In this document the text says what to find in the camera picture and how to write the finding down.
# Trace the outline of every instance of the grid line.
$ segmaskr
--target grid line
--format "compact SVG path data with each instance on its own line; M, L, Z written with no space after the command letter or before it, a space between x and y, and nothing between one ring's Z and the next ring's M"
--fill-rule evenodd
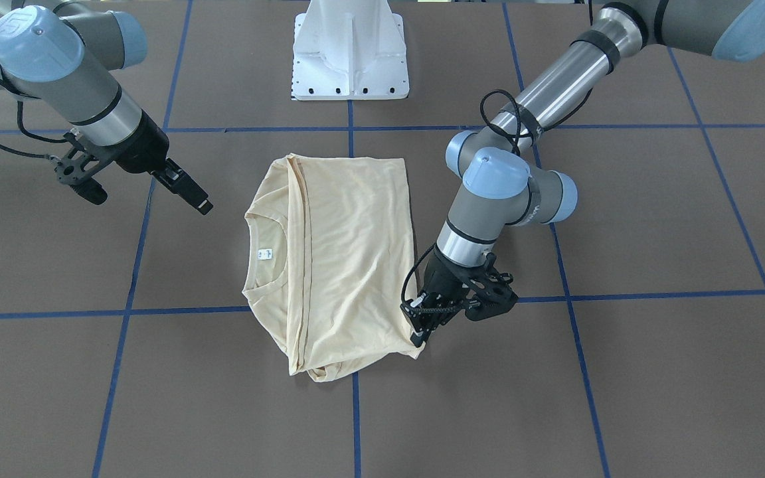
M106 439L108 438L108 427L110 426L110 420L112 419L112 410L114 408L114 397L116 395L116 385L118 385L118 378L120 377L120 366L122 365L122 352L126 345L126 336L128 335L128 323L131 319L131 305L134 303L134 293L137 288L137 276L140 270L140 260L143 257L143 246L146 243L146 230L149 227L149 213L151 212L152 205L152 191L155 190L155 181L149 183L149 194L146 197L146 208L143 212L143 222L140 226L140 236L137 239L137 253L134 256L134 266L131 269L131 285L128 290L128 297L126 299L126 309L124 317L122 317L122 323L120 325L120 336L118 339L118 348L114 356L114 367L112 369L112 380L108 387L108 398L106 400L106 409L102 415L102 426L100 428L100 439L96 445L96 457L94 459L94 469L91 474L92 478L98 478L100 476L100 469L102 467L102 458L104 456L104 450L106 450Z
M355 122L353 122L353 100L347 100L347 155L355 157L353 151L353 132L355 132ZM361 416L359 415L359 372L353 372L353 477L362 477L362 435L361 435Z
M406 126L250 126L250 127L162 127L165 133L303 133L303 132L383 132L383 131L459 131L482 128L477 124L440 124ZM698 124L560 124L555 129L698 129ZM765 123L705 124L706 129L765 129ZM35 133L63 134L67 129L38 129ZM21 134L16 129L0 129L0 134Z
M717 173L719 174L719 179L720 182L722 182L722 187L725 189L725 194L728 196L728 201L731 203L731 209L734 210L736 220L740 224L740 229L742 230L744 239L746 239L746 245L748 245L750 253L752 253L752 258L755 262L757 272L760 274L760 278L762 279L763 285L765 287L765 270L763 270L763 265L761 264L760 256L757 254L757 250L752 241L752 236L749 234L749 230L746 227L746 222L743 221L743 216L740 213L740 209L737 207L737 202L736 199L734 199L734 194L731 193L731 187L728 185L728 179L725 177L725 171L722 169L722 165L719 163L719 157L717 157L716 149L713 147L713 142L710 139L710 135L707 133L707 128L705 127L704 121L701 120L701 113L699 113L698 108L695 105L695 100L693 99L692 93L689 91L689 85L687 84L686 78L683 76L680 64L677 63L675 53L671 48L667 48L667 50L669 52L669 56L671 57L671 63L674 65L677 72L677 76L681 80L683 91L686 93L687 99L689 100L689 105L692 106L693 114L695 114L695 120L698 121L698 126L701 130L701 134L704 135L704 140L705 143L707 143L707 149L710 152L711 159L713 160L713 165L716 167Z
M519 66L519 53L515 48L513 30L509 23L509 13L507 11L506 3L503 4L503 16L507 23L507 35L509 37L510 49L512 49L515 72L519 80L519 89L523 91L525 89L525 82L523 81L523 76ZM533 157L537 167L540 167L541 169L539 147L535 144L533 145ZM610 463L608 463L607 460L607 451L604 447L604 438L601 435L601 424L598 421L598 409L595 406L595 397L592 393L592 385L589 381L589 371L586 367L586 355L583 353L583 344L580 342L580 331L577 329L577 318L574 314L574 302L571 300L571 292L570 288L568 288L568 278L566 278L565 275L565 265L564 262L562 262L562 249L559 246L559 236L556 235L556 227L554 224L549 224L549 227L553 236L554 247L556 248L556 266L558 266L559 277L562 281L562 293L564 294L562 297L562 302L565 302L566 308L568 309L568 320L571 324L571 332L574 335L574 348L576 348L577 351L577 361L580 365L580 375L583 377L583 388L586 391L586 402L589 405L589 415L592 418L592 430L595 433L595 442L598 444L598 456L601 459L601 469L604 472L604 478L610 478Z
M176 55L176 66L173 69L173 79L170 83L170 93L167 95L167 109L164 113L164 121L162 127L167 127L170 122L170 114L173 111L173 98L176 94L176 83L179 81L179 71L182 67L182 56L185 52L185 39L188 35L188 26L191 23L191 9L193 7L193 0L188 0L187 9L185 9L185 21L182 25L182 35L179 39L179 51ZM128 324L131 319L131 307L134 305L134 294L137 289L137 278L140 273L140 263L143 258L143 248L146 245L146 233L149 230L149 215L152 210L152 194L155 191L155 178L149 182L149 193L146 196L146 207L143 210L143 222L140 227L140 236L137 239L137 253L134 257L133 269L131 269L131 287L128 291L128 297L126 300L126 314L122 318L122 324L120 326L120 338L118 340L118 350L114 358L114 368L112 370L112 380L108 388L108 400L106 402L106 411L102 418L102 427L100 429L100 439L96 446L96 457L94 459L94 469L92 478L98 478L100 476L100 470L102 468L102 459L104 456L104 448L106 447L106 439L108 436L108 427L110 425L110 418L112 418L112 409L114 408L114 397L116 394L116 385L118 385L118 378L120 377L120 366L122 365L122 353L124 353L126 345L126 336L128 333Z
M593 302L606 300L661 300L661 299L703 299L704 297L746 297L765 295L765 289L720 290L720 291L660 291L659 293L607 293L597 295L571 295L571 302ZM564 295L519 297L518 303L565 302ZM200 307L167 307L157 309L131 309L130 315L192 315L227 314L252 312L248 305L212 305ZM54 319L80 317L115 317L125 315L125 309L104 311L43 311L43 312L0 312L0 320L13 319Z
M359 417L359 372L353 372L353 477L362 478L362 435Z

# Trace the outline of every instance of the folded shirt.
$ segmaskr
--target folded shirt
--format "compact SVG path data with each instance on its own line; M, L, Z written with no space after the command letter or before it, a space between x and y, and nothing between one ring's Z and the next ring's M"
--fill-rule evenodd
M288 372L342 378L396 352L417 358L400 290L414 261L402 159L274 161L244 215L243 294ZM406 288L416 296L414 278Z

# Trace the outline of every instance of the brown floor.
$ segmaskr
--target brown floor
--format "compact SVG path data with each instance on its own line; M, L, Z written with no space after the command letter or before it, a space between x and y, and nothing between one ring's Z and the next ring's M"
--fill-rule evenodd
M151 45L115 76L211 194L206 217L115 167L93 206L0 152L0 476L765 477L765 56L623 61L527 154L572 176L580 206L501 237L521 303L456 318L418 360L314 384L288 376L240 294L242 216L270 161L406 158L423 250L459 185L450 137L587 20L393 3L409 98L297 102L306 7L113 4ZM67 128L43 103L27 125ZM0 92L0 142L45 149L15 130Z

